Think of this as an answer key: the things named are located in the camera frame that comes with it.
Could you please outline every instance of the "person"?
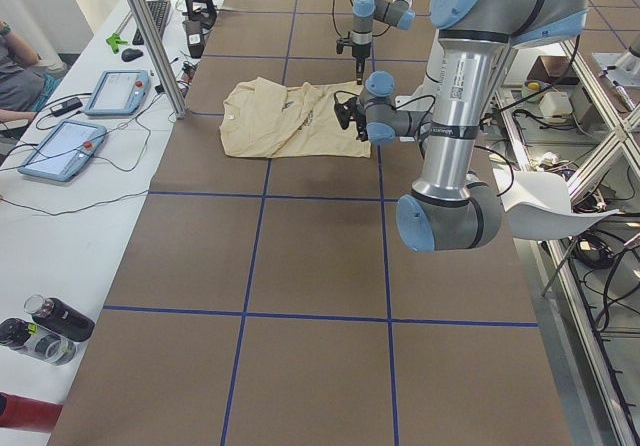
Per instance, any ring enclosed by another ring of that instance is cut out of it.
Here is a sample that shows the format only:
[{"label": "person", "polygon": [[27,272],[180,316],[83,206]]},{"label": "person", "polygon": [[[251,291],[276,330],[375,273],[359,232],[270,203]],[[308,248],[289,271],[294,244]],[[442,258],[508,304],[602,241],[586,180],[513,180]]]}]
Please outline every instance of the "person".
[{"label": "person", "polygon": [[29,43],[0,21],[1,123],[17,119],[31,122],[58,86],[60,79],[28,69],[39,59]]}]

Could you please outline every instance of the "white desk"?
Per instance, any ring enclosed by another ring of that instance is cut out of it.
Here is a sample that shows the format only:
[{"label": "white desk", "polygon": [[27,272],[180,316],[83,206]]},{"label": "white desk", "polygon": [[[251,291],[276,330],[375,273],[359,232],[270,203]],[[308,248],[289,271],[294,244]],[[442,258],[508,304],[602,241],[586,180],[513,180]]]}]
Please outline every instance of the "white desk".
[{"label": "white desk", "polygon": [[[184,60],[194,62],[188,53],[182,30],[182,16],[174,9],[164,33],[169,61],[176,75]],[[89,43],[73,68],[57,89],[53,99],[69,94],[91,92],[100,74],[107,69],[146,69],[153,71],[148,54],[124,63],[105,42],[119,26],[128,11],[123,0]],[[136,25],[131,19],[121,37],[133,38]],[[146,53],[145,46],[133,46]],[[155,96],[152,86],[142,108]],[[75,119],[99,122],[114,128],[121,120],[95,120],[84,115]],[[156,171],[173,127],[174,115],[165,96],[140,117],[152,133],[140,164],[129,173],[118,171],[101,159],[92,159],[88,167],[68,184],[52,184],[29,179],[15,169],[30,148],[20,148],[0,167],[0,194],[9,201],[50,212],[78,209],[99,201],[145,191]],[[42,121],[41,127],[57,123],[57,118]],[[26,142],[38,142],[45,131],[33,126],[23,136]],[[133,166],[143,148],[147,131],[135,122],[126,129],[110,133],[98,156],[118,166]],[[67,301],[93,319],[97,319],[118,268],[129,236],[144,203],[144,196],[98,206],[80,213],[49,217],[40,213],[0,203],[2,231],[2,272],[0,283],[0,321],[9,317],[29,319],[22,311],[24,300],[34,293],[55,296]],[[0,391],[63,403],[87,343],[79,345],[76,357],[67,365],[52,366],[0,347]],[[123,354],[130,345],[123,344]],[[0,429],[0,444],[44,445],[48,434]]]}]

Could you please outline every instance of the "beige t-shirt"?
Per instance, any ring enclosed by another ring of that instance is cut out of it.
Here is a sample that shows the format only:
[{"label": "beige t-shirt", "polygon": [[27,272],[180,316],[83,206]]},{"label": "beige t-shirt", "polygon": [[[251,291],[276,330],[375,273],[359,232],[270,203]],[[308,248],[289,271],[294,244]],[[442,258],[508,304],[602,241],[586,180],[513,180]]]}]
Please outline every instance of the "beige t-shirt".
[{"label": "beige t-shirt", "polygon": [[[228,156],[282,158],[351,156],[368,158],[370,143],[346,131],[333,111],[336,91],[359,94],[355,81],[286,88],[263,78],[239,83],[224,101],[220,136]],[[340,101],[349,95],[340,94]]]}]

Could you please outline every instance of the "black water bottle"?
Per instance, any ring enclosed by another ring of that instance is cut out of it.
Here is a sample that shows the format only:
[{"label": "black water bottle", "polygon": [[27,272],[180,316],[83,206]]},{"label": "black water bottle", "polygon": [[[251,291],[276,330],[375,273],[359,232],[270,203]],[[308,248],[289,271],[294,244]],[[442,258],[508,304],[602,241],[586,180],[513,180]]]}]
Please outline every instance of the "black water bottle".
[{"label": "black water bottle", "polygon": [[56,366],[67,364],[76,353],[69,338],[18,318],[0,324],[0,345]]},{"label": "black water bottle", "polygon": [[31,315],[34,323],[72,341],[86,341],[95,326],[91,319],[58,298],[44,298],[34,294],[25,301],[24,310]]}]

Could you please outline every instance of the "bottle cap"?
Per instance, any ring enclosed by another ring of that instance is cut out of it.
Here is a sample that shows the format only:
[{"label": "bottle cap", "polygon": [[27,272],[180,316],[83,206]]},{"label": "bottle cap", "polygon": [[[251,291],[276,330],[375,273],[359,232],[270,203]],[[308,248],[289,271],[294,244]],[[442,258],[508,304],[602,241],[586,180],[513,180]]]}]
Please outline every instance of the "bottle cap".
[{"label": "bottle cap", "polygon": [[18,318],[6,319],[0,324],[0,344],[9,347],[22,346],[29,339],[27,323]]},{"label": "bottle cap", "polygon": [[44,305],[44,297],[39,294],[34,294],[24,302],[24,312],[27,314],[37,314]]}]

